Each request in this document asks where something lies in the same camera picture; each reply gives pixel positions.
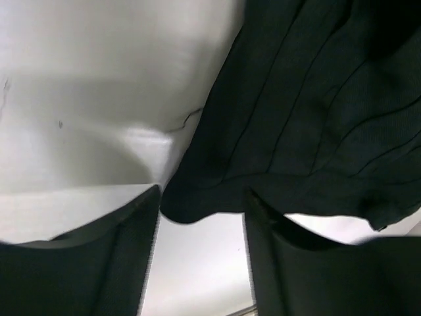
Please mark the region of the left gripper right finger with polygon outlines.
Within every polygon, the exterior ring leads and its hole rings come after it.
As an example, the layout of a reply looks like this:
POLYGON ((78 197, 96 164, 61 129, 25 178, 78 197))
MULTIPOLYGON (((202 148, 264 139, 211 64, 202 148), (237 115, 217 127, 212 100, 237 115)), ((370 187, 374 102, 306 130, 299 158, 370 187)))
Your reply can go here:
POLYGON ((244 194, 259 315, 419 315, 420 238, 335 242, 244 194))

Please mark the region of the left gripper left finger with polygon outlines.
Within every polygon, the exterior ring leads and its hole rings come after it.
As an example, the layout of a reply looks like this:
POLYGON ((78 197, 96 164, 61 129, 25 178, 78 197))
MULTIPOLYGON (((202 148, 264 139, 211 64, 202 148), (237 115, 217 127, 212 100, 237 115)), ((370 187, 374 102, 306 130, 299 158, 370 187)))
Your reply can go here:
POLYGON ((1 244, 2 315, 137 315, 159 217, 153 186, 51 240, 1 244))

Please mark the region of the black skirt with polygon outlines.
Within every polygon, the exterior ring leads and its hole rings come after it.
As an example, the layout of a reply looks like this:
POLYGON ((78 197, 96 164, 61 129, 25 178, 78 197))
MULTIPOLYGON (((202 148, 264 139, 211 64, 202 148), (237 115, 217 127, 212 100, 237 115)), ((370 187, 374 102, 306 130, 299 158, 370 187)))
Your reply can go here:
POLYGON ((420 2, 247 1, 161 212, 351 216, 420 208, 420 2))

